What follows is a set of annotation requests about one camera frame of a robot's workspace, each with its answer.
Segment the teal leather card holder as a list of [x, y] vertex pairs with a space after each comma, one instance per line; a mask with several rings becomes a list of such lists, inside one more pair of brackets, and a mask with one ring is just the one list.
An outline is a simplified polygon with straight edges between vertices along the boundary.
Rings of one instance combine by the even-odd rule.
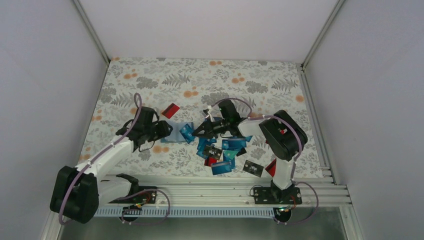
[[193, 123], [193, 122], [174, 122], [174, 121], [167, 121], [169, 125], [171, 125], [172, 130], [169, 136], [166, 136], [160, 140], [161, 143], [183, 143], [186, 142], [183, 138], [183, 136], [180, 133], [181, 127], [183, 127], [187, 123]]

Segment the red card black stripe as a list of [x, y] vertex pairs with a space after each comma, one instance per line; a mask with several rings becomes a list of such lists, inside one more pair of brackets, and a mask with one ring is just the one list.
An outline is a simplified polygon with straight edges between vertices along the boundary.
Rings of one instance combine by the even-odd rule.
[[266, 172], [272, 177], [275, 176], [276, 163], [277, 163], [277, 159], [275, 158], [265, 167]]

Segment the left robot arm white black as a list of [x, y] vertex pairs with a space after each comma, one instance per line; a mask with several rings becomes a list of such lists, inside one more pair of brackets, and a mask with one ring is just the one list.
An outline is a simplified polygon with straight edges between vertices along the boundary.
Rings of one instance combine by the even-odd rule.
[[173, 127], [160, 120], [150, 107], [137, 109], [133, 119], [127, 121], [115, 137], [95, 156], [75, 167], [62, 167], [56, 177], [49, 208], [64, 218], [85, 224], [99, 207], [110, 203], [125, 204], [121, 212], [124, 222], [134, 221], [124, 217], [128, 211], [140, 210], [154, 204], [159, 192], [155, 186], [140, 185], [139, 180], [126, 173], [111, 174], [112, 168], [140, 150], [145, 143], [168, 137]]

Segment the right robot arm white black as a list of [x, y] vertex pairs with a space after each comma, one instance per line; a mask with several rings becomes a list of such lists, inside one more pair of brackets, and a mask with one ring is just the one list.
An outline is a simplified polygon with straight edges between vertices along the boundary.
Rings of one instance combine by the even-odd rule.
[[302, 154], [308, 137], [304, 130], [285, 111], [272, 115], [241, 117], [233, 104], [234, 98], [224, 98], [215, 103], [221, 112], [221, 119], [215, 121], [208, 114], [205, 121], [194, 130], [200, 138], [217, 137], [230, 133], [233, 137], [262, 136], [276, 156], [275, 172], [270, 182], [270, 195], [274, 202], [284, 203], [290, 197], [290, 190], [296, 185], [294, 173], [297, 159]]

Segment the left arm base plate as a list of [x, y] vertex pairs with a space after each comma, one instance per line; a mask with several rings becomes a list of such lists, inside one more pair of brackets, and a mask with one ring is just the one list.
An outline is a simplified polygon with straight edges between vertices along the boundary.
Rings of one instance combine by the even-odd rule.
[[157, 187], [156, 186], [139, 186], [138, 190], [131, 190], [129, 192], [129, 196], [135, 194], [135, 196], [131, 198], [122, 197], [119, 199], [115, 199], [110, 204], [154, 204], [156, 202], [157, 196]]

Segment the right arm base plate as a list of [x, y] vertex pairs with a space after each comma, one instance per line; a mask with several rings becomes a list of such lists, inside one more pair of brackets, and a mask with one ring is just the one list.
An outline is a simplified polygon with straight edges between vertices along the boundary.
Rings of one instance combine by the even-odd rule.
[[257, 186], [253, 188], [256, 205], [300, 205], [303, 203], [299, 187], [291, 186], [285, 190]]

